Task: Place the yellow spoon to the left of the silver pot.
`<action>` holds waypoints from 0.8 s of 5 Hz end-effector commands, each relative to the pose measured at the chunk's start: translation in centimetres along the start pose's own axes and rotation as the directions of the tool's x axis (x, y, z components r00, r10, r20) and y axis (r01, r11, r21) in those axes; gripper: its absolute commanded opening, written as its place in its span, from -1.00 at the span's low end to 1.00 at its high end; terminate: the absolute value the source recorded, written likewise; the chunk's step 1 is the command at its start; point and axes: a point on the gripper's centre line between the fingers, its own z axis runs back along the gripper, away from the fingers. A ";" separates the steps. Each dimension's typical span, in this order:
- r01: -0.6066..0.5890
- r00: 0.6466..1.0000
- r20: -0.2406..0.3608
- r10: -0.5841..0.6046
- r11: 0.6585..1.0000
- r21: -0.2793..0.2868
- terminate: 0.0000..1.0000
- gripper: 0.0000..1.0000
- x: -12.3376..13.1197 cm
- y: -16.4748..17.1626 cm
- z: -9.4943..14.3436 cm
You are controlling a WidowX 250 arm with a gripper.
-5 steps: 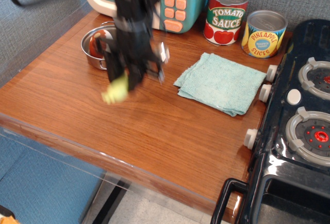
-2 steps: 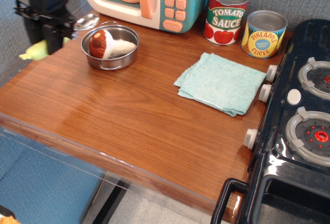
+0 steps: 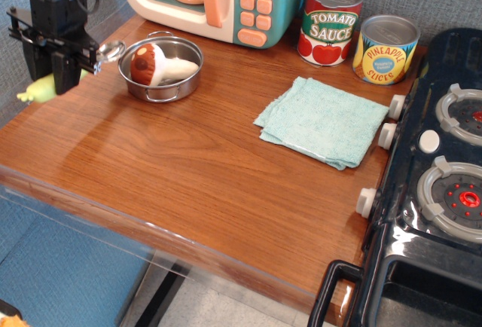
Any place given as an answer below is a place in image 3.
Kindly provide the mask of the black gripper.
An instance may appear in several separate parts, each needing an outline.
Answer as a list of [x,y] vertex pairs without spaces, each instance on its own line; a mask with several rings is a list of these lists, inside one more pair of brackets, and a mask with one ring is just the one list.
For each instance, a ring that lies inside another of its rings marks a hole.
[[10,36],[22,42],[30,77],[37,81],[53,73],[56,95],[76,87],[82,66],[93,71],[99,43],[85,26],[99,0],[29,0],[30,8],[10,7]]

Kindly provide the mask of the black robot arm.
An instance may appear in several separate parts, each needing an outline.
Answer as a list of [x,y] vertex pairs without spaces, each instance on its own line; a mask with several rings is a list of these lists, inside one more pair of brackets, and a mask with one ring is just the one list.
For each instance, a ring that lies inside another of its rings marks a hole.
[[20,41],[30,77],[53,77],[56,94],[76,87],[83,70],[97,70],[99,43],[85,26],[99,0],[29,0],[30,9],[10,7],[9,36]]

